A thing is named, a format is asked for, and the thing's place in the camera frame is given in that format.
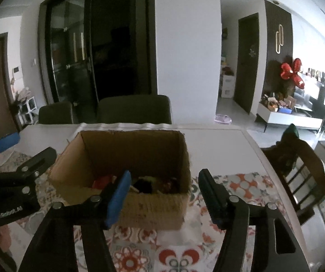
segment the green cushion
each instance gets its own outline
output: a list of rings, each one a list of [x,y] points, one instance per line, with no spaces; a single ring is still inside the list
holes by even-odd
[[[281,141],[284,141],[285,139],[287,139],[287,137],[290,138],[289,136],[299,139],[299,133],[297,127],[294,124],[290,124],[289,127],[285,129],[282,134]]]
[[[164,95],[129,95],[102,99],[97,121],[105,124],[171,124],[170,100]]]

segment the white cabinet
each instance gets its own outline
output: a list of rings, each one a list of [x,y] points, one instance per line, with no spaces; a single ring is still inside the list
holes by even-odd
[[[221,75],[221,97],[232,98],[234,96],[235,76]]]

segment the red object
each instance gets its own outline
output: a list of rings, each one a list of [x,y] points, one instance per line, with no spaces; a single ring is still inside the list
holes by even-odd
[[[299,59],[299,58],[296,58],[293,61],[292,68],[290,67],[290,65],[288,63],[283,63],[281,65],[281,68],[282,68],[281,78],[284,80],[293,79],[295,85],[298,88],[304,89],[304,81],[297,74],[297,72],[299,72],[299,70],[301,69],[301,65],[302,65],[302,62],[301,62],[301,59]]]
[[[103,190],[110,182],[112,182],[112,176],[101,176],[93,182],[92,188]]]

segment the dark wall panel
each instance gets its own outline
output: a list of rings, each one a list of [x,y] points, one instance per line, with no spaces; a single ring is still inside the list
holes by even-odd
[[[293,31],[291,14],[282,8],[265,1],[267,13],[267,64],[262,94],[278,92],[282,88],[281,64],[292,63]],[[279,25],[283,26],[284,44],[281,53],[276,53],[276,32]]]

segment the cloth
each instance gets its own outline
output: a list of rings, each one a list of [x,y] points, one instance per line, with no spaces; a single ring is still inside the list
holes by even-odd
[[[3,165],[3,169],[14,169],[28,158],[25,155],[14,157],[11,162]],[[268,176],[252,172],[230,176],[217,175],[214,179],[222,183],[230,194],[238,195],[248,203],[265,205],[274,202],[291,225],[277,189]],[[40,211],[8,225],[11,230],[10,251],[18,267],[50,205],[56,201],[65,203],[49,183],[47,173],[36,180],[36,192]],[[197,178],[193,178],[185,222],[180,230],[157,231],[113,225],[104,234],[118,272],[174,269],[211,272],[225,232],[212,223]],[[254,234],[255,229],[250,227],[243,271],[249,271],[252,265]],[[74,242],[78,269],[80,272],[87,272],[80,226],[74,226]]]

